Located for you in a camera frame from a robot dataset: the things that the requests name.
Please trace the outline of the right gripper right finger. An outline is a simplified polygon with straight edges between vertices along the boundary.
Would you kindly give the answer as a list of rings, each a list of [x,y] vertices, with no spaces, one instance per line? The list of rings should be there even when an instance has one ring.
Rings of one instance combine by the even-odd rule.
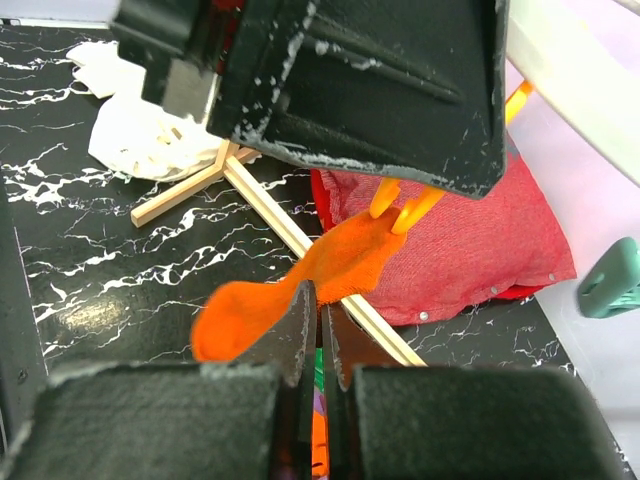
[[[550,368],[403,366],[321,311],[333,479],[620,479],[584,385]]]

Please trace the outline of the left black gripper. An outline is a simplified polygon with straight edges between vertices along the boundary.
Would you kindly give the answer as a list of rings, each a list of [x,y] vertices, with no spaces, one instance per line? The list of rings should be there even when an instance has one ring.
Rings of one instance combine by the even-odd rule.
[[[248,1],[122,1],[110,23],[142,100],[199,125],[250,123]]]

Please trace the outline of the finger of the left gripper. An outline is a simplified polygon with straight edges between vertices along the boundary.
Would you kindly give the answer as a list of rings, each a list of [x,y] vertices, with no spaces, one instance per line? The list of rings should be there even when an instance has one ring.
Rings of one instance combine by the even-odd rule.
[[[506,170],[505,1],[247,1],[211,133],[482,198]]]

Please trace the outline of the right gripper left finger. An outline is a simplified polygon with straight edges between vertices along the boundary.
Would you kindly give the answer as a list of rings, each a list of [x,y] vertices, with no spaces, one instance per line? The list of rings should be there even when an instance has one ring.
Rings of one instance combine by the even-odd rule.
[[[53,375],[5,479],[308,479],[316,295],[231,363],[106,363]]]

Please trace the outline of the orange clip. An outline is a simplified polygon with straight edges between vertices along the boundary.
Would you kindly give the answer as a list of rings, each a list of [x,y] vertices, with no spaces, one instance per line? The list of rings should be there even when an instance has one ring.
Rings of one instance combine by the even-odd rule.
[[[510,95],[505,104],[506,124],[509,124],[521,111],[533,91],[534,86],[528,80],[523,80],[518,88]],[[396,200],[401,192],[399,184],[399,179],[392,178],[384,178],[380,182],[369,205],[369,214],[373,219],[379,218]],[[391,228],[391,232],[395,235],[407,233],[444,196],[444,190],[431,186],[423,187],[418,197],[410,198],[401,208]]]

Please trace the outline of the white round sock hanger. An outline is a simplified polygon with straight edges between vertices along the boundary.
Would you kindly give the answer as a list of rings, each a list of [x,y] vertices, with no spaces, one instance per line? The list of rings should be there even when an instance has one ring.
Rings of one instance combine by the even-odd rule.
[[[506,55],[589,145],[639,182],[639,78],[561,1],[512,1]]]

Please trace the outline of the orange sock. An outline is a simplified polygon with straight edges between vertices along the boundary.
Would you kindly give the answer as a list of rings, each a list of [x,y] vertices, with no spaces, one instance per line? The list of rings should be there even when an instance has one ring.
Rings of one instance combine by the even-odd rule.
[[[276,283],[232,281],[217,288],[191,330],[195,360],[231,361],[252,346],[287,311],[299,284],[313,283],[322,307],[373,291],[405,234],[392,232],[400,209],[380,217],[365,211],[341,222],[316,240]]]

